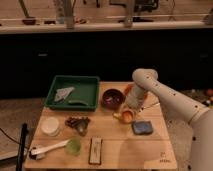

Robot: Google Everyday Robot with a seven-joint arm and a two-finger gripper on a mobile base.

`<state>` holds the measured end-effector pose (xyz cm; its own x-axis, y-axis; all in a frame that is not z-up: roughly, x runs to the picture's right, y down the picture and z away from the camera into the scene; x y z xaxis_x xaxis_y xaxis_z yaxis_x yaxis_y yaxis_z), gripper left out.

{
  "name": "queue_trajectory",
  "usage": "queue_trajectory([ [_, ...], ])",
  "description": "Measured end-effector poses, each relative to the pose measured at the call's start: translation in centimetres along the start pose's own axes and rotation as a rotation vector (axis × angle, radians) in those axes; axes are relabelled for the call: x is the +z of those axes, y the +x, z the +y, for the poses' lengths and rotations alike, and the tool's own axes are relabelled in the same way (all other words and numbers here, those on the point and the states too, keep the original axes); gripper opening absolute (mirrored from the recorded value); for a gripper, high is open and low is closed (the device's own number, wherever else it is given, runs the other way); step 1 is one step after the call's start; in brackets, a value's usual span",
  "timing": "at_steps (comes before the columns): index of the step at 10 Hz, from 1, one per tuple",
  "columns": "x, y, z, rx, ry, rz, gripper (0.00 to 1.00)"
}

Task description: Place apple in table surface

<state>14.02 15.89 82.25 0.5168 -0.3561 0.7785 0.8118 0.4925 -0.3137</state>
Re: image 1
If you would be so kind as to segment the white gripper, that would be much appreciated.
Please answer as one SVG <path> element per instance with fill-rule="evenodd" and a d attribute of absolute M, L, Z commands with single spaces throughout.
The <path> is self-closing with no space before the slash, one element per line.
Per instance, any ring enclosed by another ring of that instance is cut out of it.
<path fill-rule="evenodd" d="M 144 88 L 134 84 L 127 93 L 125 103 L 129 108 L 139 110 L 142 107 L 146 94 L 147 91 Z"/>

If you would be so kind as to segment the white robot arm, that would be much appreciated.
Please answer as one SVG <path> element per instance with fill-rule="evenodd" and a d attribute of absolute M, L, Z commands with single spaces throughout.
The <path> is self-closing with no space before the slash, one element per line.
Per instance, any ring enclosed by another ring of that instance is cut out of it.
<path fill-rule="evenodd" d="M 160 83 L 154 69 L 136 69 L 132 79 L 127 106 L 139 110 L 147 91 L 157 96 L 193 129 L 188 171 L 213 171 L 213 109 Z"/>

